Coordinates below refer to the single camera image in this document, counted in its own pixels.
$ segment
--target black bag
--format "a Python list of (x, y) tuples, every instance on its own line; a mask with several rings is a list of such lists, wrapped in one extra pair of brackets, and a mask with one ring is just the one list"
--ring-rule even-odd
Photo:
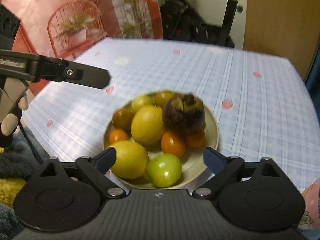
[(160, 7), (165, 40), (215, 44), (217, 30), (182, 0), (167, 0)]

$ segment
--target table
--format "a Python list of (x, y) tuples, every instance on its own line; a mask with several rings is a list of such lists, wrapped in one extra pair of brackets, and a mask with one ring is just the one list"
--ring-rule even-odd
[[(203, 44), (105, 38), (76, 61), (108, 69), (110, 86), (97, 90), (51, 82), (23, 117), (49, 155), (61, 161), (96, 155), (117, 108), (142, 93), (169, 89), (192, 91), (212, 110), (223, 155), (252, 162), (269, 156), (301, 192), (320, 177), (316, 112), (285, 58)], [(187, 188), (192, 191), (211, 176), (207, 170)]]

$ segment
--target wooden cabinet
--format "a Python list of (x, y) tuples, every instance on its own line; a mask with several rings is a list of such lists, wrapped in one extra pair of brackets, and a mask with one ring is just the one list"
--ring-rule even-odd
[(308, 75), (320, 34), (320, 0), (247, 0), (244, 49), (288, 58)]

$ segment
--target orange fruit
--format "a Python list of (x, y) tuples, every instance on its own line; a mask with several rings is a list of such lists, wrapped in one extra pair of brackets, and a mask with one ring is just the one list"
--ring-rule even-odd
[(119, 128), (116, 128), (114, 130), (111, 131), (110, 135), (109, 135), (109, 143), (112, 144), (116, 141), (122, 141), (122, 140), (128, 140), (129, 136), (127, 135), (127, 133)]
[(195, 133), (185, 136), (186, 145), (191, 148), (201, 147), (205, 142), (205, 133), (203, 129), (199, 129)]
[(186, 151), (186, 144), (182, 137), (173, 131), (165, 131), (161, 138), (161, 149), (164, 153), (176, 155), (181, 158)]
[(133, 114), (126, 108), (118, 109), (113, 113), (112, 124), (115, 128), (130, 130)]

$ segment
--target yellow fabric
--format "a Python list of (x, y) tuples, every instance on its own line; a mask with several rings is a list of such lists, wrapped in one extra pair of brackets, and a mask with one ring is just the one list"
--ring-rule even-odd
[(0, 179), (0, 202), (13, 208), (13, 200), (25, 185), (24, 179)]

